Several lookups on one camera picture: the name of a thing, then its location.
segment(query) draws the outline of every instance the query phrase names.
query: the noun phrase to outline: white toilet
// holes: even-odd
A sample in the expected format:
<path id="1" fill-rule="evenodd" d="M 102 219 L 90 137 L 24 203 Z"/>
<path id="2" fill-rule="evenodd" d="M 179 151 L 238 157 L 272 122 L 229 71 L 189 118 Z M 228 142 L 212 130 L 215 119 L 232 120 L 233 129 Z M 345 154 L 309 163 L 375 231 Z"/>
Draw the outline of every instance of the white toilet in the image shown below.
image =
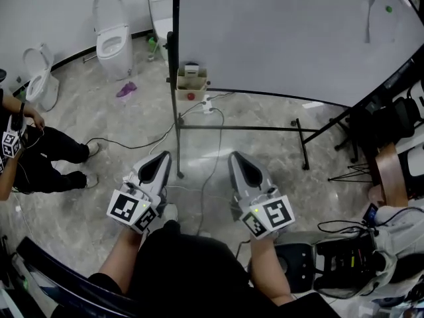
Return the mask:
<path id="1" fill-rule="evenodd" d="M 133 43 L 122 0 L 94 0 L 97 57 L 108 76 L 128 77 L 133 70 Z"/>
<path id="2" fill-rule="evenodd" d="M 26 89 L 26 100 L 32 104 L 39 103 L 45 111 L 55 106 L 58 100 L 59 80 L 50 70 L 54 57 L 46 44 L 28 48 L 23 55 L 26 70 L 31 76 Z"/>
<path id="3" fill-rule="evenodd" d="M 148 0 L 148 3 L 160 53 L 168 63 L 168 51 L 164 46 L 167 43 L 168 32 L 172 31 L 172 0 Z"/>

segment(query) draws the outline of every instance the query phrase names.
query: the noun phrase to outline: black chair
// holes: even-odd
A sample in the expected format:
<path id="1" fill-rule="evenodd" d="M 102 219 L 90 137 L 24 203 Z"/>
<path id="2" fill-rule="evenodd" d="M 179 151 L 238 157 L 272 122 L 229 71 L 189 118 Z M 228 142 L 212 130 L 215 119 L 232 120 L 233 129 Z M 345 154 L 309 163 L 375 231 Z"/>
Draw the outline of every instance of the black chair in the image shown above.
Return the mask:
<path id="1" fill-rule="evenodd" d="M 339 123 L 347 137 L 335 146 L 335 150 L 339 151 L 351 142 L 354 150 L 352 163 L 358 161 L 358 145 L 366 156 L 369 153 L 369 156 L 375 157 L 377 148 L 413 136 L 415 123 L 422 120 L 418 106 L 412 98 L 400 97 L 373 113 L 359 109 L 351 113 L 348 120 L 350 127 Z"/>
<path id="2" fill-rule="evenodd" d="M 1 68 L 0 68 L 0 82 L 2 82 L 4 79 L 6 79 L 6 71 L 5 70 L 2 70 Z"/>

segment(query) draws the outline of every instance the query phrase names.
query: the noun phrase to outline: wire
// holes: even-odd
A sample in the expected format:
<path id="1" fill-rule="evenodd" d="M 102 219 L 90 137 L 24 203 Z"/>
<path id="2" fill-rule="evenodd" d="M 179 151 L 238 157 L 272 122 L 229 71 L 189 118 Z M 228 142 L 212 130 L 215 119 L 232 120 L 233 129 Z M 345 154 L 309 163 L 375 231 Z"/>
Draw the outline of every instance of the wire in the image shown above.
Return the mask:
<path id="1" fill-rule="evenodd" d="M 21 165 L 21 163 L 20 163 L 20 162 L 18 162 L 18 165 L 19 165 L 19 166 L 23 169 L 24 174 L 25 174 L 25 178 L 26 178 L 26 180 L 27 180 L 27 182 L 28 182 L 28 185 L 30 185 L 30 182 L 29 182 L 29 180 L 28 180 L 27 173 L 25 172 L 25 169 L 23 168 L 23 166 Z"/>
<path id="2" fill-rule="evenodd" d="M 216 110 L 216 111 L 220 112 L 220 114 L 221 114 L 221 116 L 223 118 L 223 122 L 221 123 L 221 126 L 223 126 L 224 125 L 224 122 L 225 122 L 224 113 L 222 113 L 220 109 L 217 109 L 217 108 L 214 108 L 214 107 L 212 107 L 211 110 Z M 204 215 L 203 215 L 203 207 L 204 207 L 203 206 L 203 196 L 205 194 L 205 188 L 206 188 L 207 182 L 212 178 L 213 174 L 215 173 L 215 170 L 217 169 L 218 160 L 219 160 L 219 153 L 221 152 L 221 141 L 222 141 L 222 138 L 223 138 L 223 130 L 220 129 L 219 130 L 219 144 L 218 144 L 218 155 L 217 155 L 217 159 L 215 161 L 215 165 L 213 167 L 212 173 L 210 174 L 209 177 L 207 177 L 207 179 L 205 180 L 205 182 L 203 183 L 203 185 L 201 187 L 201 192 L 200 192 L 200 213 L 201 214 L 200 214 L 199 228 L 197 229 L 197 233 L 196 233 L 197 236 L 199 235 L 201 226 L 203 224 L 203 218 L 204 218 Z"/>
<path id="3" fill-rule="evenodd" d="M 181 189 L 184 189 L 184 190 L 189 191 L 189 192 L 201 192 L 201 189 L 190 189 L 190 188 L 186 188 L 184 186 L 179 186 L 179 185 L 167 185 L 166 187 L 170 187 L 170 188 L 173 188 L 173 187 L 174 188 L 181 188 Z M 228 202 L 231 202 L 231 199 L 228 199 L 226 197 L 220 197 L 219 195 L 206 194 L 206 196 L 207 197 L 210 197 L 210 198 L 224 199 L 224 200 L 226 200 Z"/>
<path id="4" fill-rule="evenodd" d="M 188 115 L 188 114 L 192 114 L 192 113 L 196 113 L 197 111 L 191 111 L 191 112 L 189 112 L 189 110 L 190 109 L 188 109 L 187 111 L 185 111 L 182 115 L 180 115 L 180 118 L 184 118 L 186 115 Z M 152 147 L 152 149 L 149 151 L 149 154 L 152 154 L 152 152 L 153 152 L 153 150 L 156 148 L 156 147 L 158 147 L 160 144 L 162 144 L 165 140 L 166 140 L 166 138 L 168 137 L 168 134 L 171 132 L 171 130 L 172 130 L 172 127 L 174 127 L 174 125 L 175 125 L 175 123 L 173 123 L 172 125 L 171 125 L 171 127 L 165 132 L 165 137 L 160 141 L 160 142 L 158 142 L 156 145 L 154 145 L 153 147 Z"/>
<path id="5" fill-rule="evenodd" d="M 145 145 L 142 145 L 142 146 L 129 147 L 127 145 L 121 144 L 120 142 L 117 142 L 117 141 L 114 141 L 114 140 L 109 140 L 109 139 L 106 139 L 106 138 L 100 138 L 100 137 L 91 138 L 89 141 L 86 142 L 86 145 L 88 145 L 88 143 L 91 142 L 92 140 L 104 140 L 104 141 L 107 141 L 107 142 L 113 142 L 114 144 L 118 144 L 119 146 L 128 148 L 129 150 L 136 150 L 138 148 L 143 148 L 143 147 L 147 147 L 147 146 L 156 144 L 157 142 L 161 141 L 166 135 L 167 135 L 167 133 L 165 133 L 163 136 L 161 136 L 158 140 L 152 141 L 152 142 L 145 144 Z"/>
<path id="6" fill-rule="evenodd" d="M 349 226 L 349 227 L 345 227 L 343 229 L 335 230 L 335 231 L 329 231 L 329 230 L 325 230 L 325 229 L 322 229 L 321 228 L 321 225 L 330 224 L 330 223 L 348 223 L 348 224 L 357 224 L 357 225 L 361 225 L 361 226 Z M 343 231 L 348 230 L 348 229 L 365 230 L 365 228 L 363 227 L 364 225 L 362 223 L 359 223 L 358 221 L 350 221 L 350 220 L 331 220 L 331 221 L 324 221 L 322 223 L 319 223 L 317 226 L 318 226 L 318 229 L 321 232 L 325 232 L 325 233 L 346 233 L 346 232 L 343 232 Z"/>
<path id="7" fill-rule="evenodd" d="M 198 106 L 198 105 L 201 105 L 201 104 L 206 104 L 206 102 L 204 102 L 204 101 L 201 101 L 200 103 L 197 103 L 197 104 L 195 104 L 194 106 L 192 106 L 192 107 L 190 107 L 187 111 L 185 111 L 182 115 L 181 115 L 181 117 L 183 117 L 184 115 L 187 115 L 188 114 L 188 111 L 191 111 L 194 107 L 196 107 L 196 106 Z M 122 147 L 125 147 L 125 148 L 128 148 L 129 150 L 137 150 L 137 149 L 139 149 L 139 148 L 144 148 L 144 147 L 147 147 L 147 146 L 150 146 L 150 145 L 153 145 L 153 144 L 156 144 L 157 142 L 162 142 L 166 137 L 167 137 L 167 135 L 168 135 L 168 133 L 171 131 L 171 129 L 172 129 L 172 127 L 174 127 L 174 125 L 175 125 L 175 123 L 174 124 L 172 124 L 171 125 L 171 127 L 164 133 L 164 135 L 162 135 L 158 140 L 155 140 L 155 141 L 152 141 L 152 142 L 149 142 L 148 144 L 145 144 L 145 145 L 142 145 L 142 146 L 134 146 L 134 147 L 130 147 L 130 146 L 127 146 L 127 145 L 124 145 L 124 144 L 121 144 L 120 142 L 117 142 L 117 141 L 114 141 L 114 140 L 109 140 L 109 139 L 106 139 L 106 138 L 101 138 L 101 137 L 95 137 L 95 138 L 91 138 L 89 141 L 87 141 L 86 142 L 86 145 L 88 145 L 89 144 L 89 142 L 91 142 L 92 140 L 104 140 L 104 141 L 107 141 L 107 142 L 112 142 L 112 143 L 114 143 L 114 144 L 118 144 L 119 146 L 122 146 Z"/>
<path id="8" fill-rule="evenodd" d="M 41 137 L 44 136 L 44 129 L 41 129 L 41 131 L 42 131 L 42 134 L 38 137 L 36 142 L 32 144 L 31 146 L 25 147 L 25 150 L 28 150 L 29 148 L 33 147 L 41 139 Z"/>
<path id="9" fill-rule="evenodd" d="M 214 96 L 214 97 L 209 97 L 209 98 L 207 98 L 206 100 L 207 101 L 209 101 L 209 100 L 212 100 L 212 99 L 214 99 L 214 98 L 218 98 L 218 97 L 222 97 L 222 98 L 224 98 L 224 97 L 226 97 L 226 96 L 228 96 L 228 95 L 231 95 L 231 94 L 234 94 L 235 92 L 229 92 L 229 93 L 225 93 L 225 94 L 218 94 L 218 95 L 216 95 L 216 96 Z"/>
<path id="10" fill-rule="evenodd" d="M 248 243 L 250 243 L 250 239 L 249 240 L 246 240 L 246 241 L 240 241 L 240 244 L 238 244 L 238 248 L 237 248 L 237 252 L 236 252 L 236 260 L 239 259 L 239 254 L 240 254 L 241 246 L 243 244 L 248 244 Z"/>
<path id="11" fill-rule="evenodd" d="M 21 210 L 22 217 L 23 217 L 23 219 L 24 219 L 24 222 L 25 222 L 26 227 L 28 228 L 29 233 L 31 234 L 32 240 L 33 240 L 33 241 L 36 241 L 36 240 L 35 240 L 35 238 L 34 238 L 34 235 L 33 235 L 33 233 L 32 233 L 32 230 L 31 230 L 31 228 L 30 228 L 30 227 L 29 227 L 29 225 L 28 225 L 28 221 L 27 221 L 27 218 L 25 217 L 25 213 L 24 213 L 24 211 L 22 210 L 21 202 L 19 201 L 19 199 L 18 199 L 18 197 L 16 196 L 16 194 L 13 194 L 13 195 L 15 196 L 15 199 L 16 199 L 16 201 L 17 201 L 17 202 L 18 202 L 18 204 L 19 204 L 19 209 Z"/>
<path id="12" fill-rule="evenodd" d="M 401 209 L 400 211 L 398 211 L 398 212 L 396 212 L 394 215 L 392 215 L 388 220 L 386 220 L 385 222 L 383 222 L 383 223 L 381 223 L 381 224 L 378 224 L 377 225 L 377 227 L 380 227 L 380 226 L 384 226 L 384 225 L 386 225 L 387 223 L 389 223 L 394 217 L 396 217 L 397 215 L 399 215 L 400 213 L 402 213 L 402 212 L 405 212 L 405 211 L 410 211 L 410 210 L 416 210 L 416 211 L 420 211 L 421 213 L 424 213 L 424 210 L 423 209 L 420 209 L 419 207 L 405 207 L 404 209 Z"/>

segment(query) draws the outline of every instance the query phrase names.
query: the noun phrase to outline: purple cloth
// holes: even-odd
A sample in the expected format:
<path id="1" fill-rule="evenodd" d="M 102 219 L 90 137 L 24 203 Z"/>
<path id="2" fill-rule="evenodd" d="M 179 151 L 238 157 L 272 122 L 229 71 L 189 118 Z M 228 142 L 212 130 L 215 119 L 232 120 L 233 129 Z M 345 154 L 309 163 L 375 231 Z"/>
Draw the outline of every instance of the purple cloth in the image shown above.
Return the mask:
<path id="1" fill-rule="evenodd" d="M 137 86 L 132 81 L 125 84 L 124 87 L 122 87 L 122 90 L 120 90 L 117 94 L 117 97 L 124 97 L 127 94 L 131 93 L 132 91 L 135 91 L 137 89 Z"/>

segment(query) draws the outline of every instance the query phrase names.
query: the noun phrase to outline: shoe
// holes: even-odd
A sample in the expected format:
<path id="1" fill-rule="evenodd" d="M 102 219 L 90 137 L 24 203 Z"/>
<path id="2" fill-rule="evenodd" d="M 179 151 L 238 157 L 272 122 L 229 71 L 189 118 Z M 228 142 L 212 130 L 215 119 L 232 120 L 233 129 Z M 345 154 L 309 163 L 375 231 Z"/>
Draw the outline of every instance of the shoe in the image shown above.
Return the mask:
<path id="1" fill-rule="evenodd" d="M 178 221 L 178 209 L 175 204 L 167 204 L 164 208 L 163 218 L 165 223 L 169 220 Z"/>
<path id="2" fill-rule="evenodd" d="M 100 150 L 99 144 L 97 144 L 95 141 L 89 142 L 87 146 L 88 146 L 88 158 L 91 156 L 94 156 Z"/>
<path id="3" fill-rule="evenodd" d="M 99 178 L 97 177 L 97 174 L 94 174 L 94 173 L 87 174 L 86 178 L 87 178 L 87 183 L 85 185 L 85 188 L 92 188 L 99 183 Z"/>

